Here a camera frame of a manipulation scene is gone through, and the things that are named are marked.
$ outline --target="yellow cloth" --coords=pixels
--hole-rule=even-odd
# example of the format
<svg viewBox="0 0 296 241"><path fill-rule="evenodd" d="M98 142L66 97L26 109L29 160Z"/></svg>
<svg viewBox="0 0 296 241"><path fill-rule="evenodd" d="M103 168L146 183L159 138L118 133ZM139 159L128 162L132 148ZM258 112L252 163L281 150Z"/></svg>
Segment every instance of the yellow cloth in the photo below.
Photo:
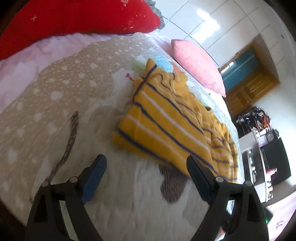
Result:
<svg viewBox="0 0 296 241"><path fill-rule="evenodd" d="M173 164L186 175L186 159L193 154L215 176L236 182L236 146L226 125L189 91L185 73L167 73L152 59L146 72L146 78L135 80L133 103L114 135L115 143Z"/></svg>

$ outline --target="pink pillow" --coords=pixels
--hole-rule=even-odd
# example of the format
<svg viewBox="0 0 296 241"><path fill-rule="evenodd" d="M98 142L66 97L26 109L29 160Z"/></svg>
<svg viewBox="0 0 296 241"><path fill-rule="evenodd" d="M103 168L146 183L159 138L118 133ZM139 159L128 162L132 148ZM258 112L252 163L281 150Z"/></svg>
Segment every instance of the pink pillow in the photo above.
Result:
<svg viewBox="0 0 296 241"><path fill-rule="evenodd" d="M222 77L212 58L201 47L188 40L173 39L175 60L204 87L226 97Z"/></svg>

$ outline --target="wooden door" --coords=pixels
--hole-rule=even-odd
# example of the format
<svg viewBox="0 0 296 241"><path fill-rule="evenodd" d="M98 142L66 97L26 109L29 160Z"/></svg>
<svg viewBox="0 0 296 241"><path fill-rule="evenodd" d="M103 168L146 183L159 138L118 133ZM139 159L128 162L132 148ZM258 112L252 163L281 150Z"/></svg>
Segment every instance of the wooden door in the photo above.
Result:
<svg viewBox="0 0 296 241"><path fill-rule="evenodd" d="M226 93L226 105L231 117L242 113L270 92L280 82L263 65Z"/></svg>

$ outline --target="television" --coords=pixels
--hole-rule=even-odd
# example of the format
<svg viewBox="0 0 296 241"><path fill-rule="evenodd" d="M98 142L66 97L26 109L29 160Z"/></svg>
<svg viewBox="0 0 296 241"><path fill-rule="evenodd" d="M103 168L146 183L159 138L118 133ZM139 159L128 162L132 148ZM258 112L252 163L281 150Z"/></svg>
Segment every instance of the television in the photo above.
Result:
<svg viewBox="0 0 296 241"><path fill-rule="evenodd" d="M273 186L276 186L291 177L289 160L281 138L273 140L261 147L261 151L266 157L268 169L277 169L277 172L271 176L271 183Z"/></svg>

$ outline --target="gray fabric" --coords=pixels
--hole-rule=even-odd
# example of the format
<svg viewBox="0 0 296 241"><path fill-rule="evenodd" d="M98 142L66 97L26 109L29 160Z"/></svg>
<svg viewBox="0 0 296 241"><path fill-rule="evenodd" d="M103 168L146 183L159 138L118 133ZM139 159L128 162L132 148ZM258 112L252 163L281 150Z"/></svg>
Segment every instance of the gray fabric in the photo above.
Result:
<svg viewBox="0 0 296 241"><path fill-rule="evenodd" d="M152 11L159 17L160 19L160 25L158 27L158 29L163 29L165 27L165 22L163 20L163 16L161 14L161 11L155 7L156 2L152 1L152 0L145 0L145 2L150 6L150 8L152 9Z"/></svg>

